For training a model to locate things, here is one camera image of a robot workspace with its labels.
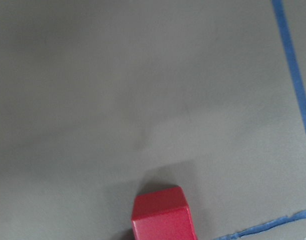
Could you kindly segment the red block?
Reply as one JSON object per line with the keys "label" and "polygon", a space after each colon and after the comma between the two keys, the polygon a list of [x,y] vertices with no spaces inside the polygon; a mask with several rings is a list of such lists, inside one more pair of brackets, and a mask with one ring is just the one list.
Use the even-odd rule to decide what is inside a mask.
{"label": "red block", "polygon": [[190,207],[181,187],[138,195],[132,210],[136,240],[196,240]]}

